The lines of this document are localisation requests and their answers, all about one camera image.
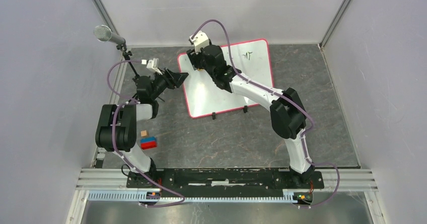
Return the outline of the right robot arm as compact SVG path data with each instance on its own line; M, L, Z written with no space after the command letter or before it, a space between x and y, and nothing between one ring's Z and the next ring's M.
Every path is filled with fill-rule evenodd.
M192 67L206 71L217 88L246 97L270 113L272 129L284 139L290 156L292 184L298 188L309 184L315 168L305 144L307 112L296 90L268 87L249 78L233 62L226 62L218 45L189 49L186 55Z

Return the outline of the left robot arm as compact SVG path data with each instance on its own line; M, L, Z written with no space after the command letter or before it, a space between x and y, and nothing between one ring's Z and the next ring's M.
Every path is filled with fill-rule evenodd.
M124 106L103 105L95 134L98 147L119 156L145 187L158 182L158 173L152 169L154 161L136 143L137 122L156 118L159 109L157 98L166 89L183 85L189 76L187 72L173 72L167 68L155 73L154 78L140 76L134 80L136 97Z

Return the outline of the pink framed whiteboard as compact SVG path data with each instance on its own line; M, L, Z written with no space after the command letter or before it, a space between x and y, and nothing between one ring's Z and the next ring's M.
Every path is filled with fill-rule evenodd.
M269 46L265 39L232 44L231 53L235 67L248 78L268 87L274 86ZM206 71L193 68L186 53L178 55L177 61L180 71L189 73L183 87L188 114L191 118L258 105L246 97L219 89Z

